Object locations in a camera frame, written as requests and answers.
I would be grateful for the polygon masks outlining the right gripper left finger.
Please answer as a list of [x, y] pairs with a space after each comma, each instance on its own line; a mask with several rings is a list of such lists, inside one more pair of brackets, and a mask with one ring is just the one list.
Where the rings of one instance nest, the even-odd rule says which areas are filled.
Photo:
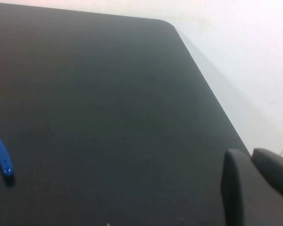
[[221, 178], [221, 195], [227, 226], [245, 223], [243, 177], [245, 155], [237, 149], [225, 152]]

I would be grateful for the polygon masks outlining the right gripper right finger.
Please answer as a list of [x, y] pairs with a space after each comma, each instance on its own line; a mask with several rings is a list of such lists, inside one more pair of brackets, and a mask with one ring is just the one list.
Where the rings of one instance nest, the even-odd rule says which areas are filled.
[[271, 187], [283, 195], [283, 157], [264, 148], [255, 148], [251, 161]]

